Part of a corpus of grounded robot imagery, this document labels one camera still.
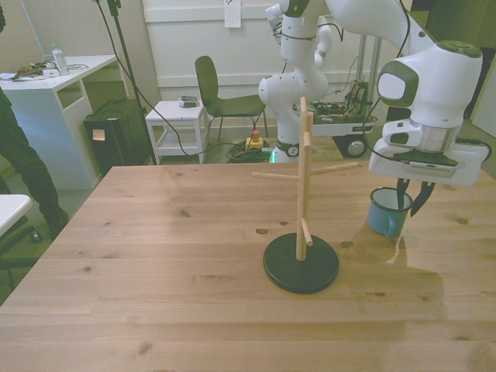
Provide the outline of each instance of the chair leg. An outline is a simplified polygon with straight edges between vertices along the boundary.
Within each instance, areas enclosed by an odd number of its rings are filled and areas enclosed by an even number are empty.
[[[214,121],[215,116],[211,117],[210,120],[208,121],[208,128],[207,128],[207,145],[210,144],[210,127],[212,126],[212,122]]]
[[[269,138],[269,130],[267,129],[267,118],[265,117],[265,110],[262,111],[263,113],[263,124],[265,125],[265,138]]]
[[[219,137],[217,137],[217,142],[220,143],[220,131],[222,130],[222,121],[224,120],[224,116],[220,117],[220,127],[219,127]]]

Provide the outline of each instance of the white wall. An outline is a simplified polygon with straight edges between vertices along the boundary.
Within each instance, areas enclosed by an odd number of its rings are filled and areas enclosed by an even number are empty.
[[[487,73],[484,85],[480,90],[479,98],[472,114],[472,122],[486,133],[496,137],[496,105],[494,104],[496,97],[496,62],[491,64],[491,68]]]
[[[254,95],[262,78],[282,71],[284,62],[280,47],[272,37],[265,16],[265,9],[275,2],[242,0],[240,29],[224,27],[223,4],[223,0],[143,0],[163,100],[177,99],[178,95],[199,97],[195,60],[202,55],[209,55],[214,60],[220,95],[224,98]],[[374,38],[369,37],[368,40],[366,73],[369,71]],[[322,69],[331,82],[329,91],[344,87],[350,66],[358,54],[359,42],[360,36],[345,33],[344,43],[341,43],[336,34]],[[381,65],[394,56],[394,47],[388,42],[383,45]],[[350,80],[355,77],[356,66],[352,69]],[[343,96],[331,95],[326,100],[339,102]],[[385,113],[385,107],[380,105],[374,115],[379,115],[384,121]]]
[[[51,53],[52,44],[57,43],[66,56],[113,54],[105,24],[95,2],[91,0],[50,0],[49,2],[24,0],[24,2],[45,53]],[[123,0],[121,3],[119,23],[136,83],[142,93],[155,105],[159,101],[159,94],[143,18],[143,6],[139,0]],[[100,4],[114,36],[118,55],[125,64],[115,21],[110,16],[107,1],[101,0]],[[133,95],[129,83],[128,88],[129,93]]]
[[[24,0],[34,28],[45,53],[51,53],[58,43],[66,56],[113,54],[105,24],[98,6],[91,0]],[[122,0],[119,21],[126,41],[129,59],[139,89],[155,105],[159,100],[157,74],[153,64],[143,5],[140,0]],[[124,62],[114,19],[110,17],[107,1],[101,5],[115,38],[119,56]],[[7,26],[0,34],[0,72],[16,71],[33,62],[41,62],[43,53],[20,0],[3,0],[2,8]],[[133,90],[128,83],[128,90]],[[0,171],[9,164],[0,158]]]

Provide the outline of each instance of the small box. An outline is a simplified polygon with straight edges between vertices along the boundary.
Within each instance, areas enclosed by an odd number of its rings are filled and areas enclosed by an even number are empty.
[[[55,77],[58,77],[60,76],[59,74],[59,71],[58,69],[56,68],[45,68],[43,70],[43,76],[47,77],[47,78],[55,78]]]

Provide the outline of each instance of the black case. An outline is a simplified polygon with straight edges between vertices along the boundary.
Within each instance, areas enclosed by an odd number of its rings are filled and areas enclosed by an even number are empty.
[[[136,99],[126,98],[105,103],[84,121],[102,175],[119,165],[143,165],[149,160],[145,129]],[[105,132],[104,140],[96,140],[94,129]]]

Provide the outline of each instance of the blue enamel mug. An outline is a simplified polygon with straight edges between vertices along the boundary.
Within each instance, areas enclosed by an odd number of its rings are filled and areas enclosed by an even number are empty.
[[[391,239],[399,235],[405,224],[408,210],[413,200],[408,194],[403,195],[403,208],[398,207],[398,192],[395,188],[376,188],[370,193],[370,209],[367,217],[368,226],[381,235]]]

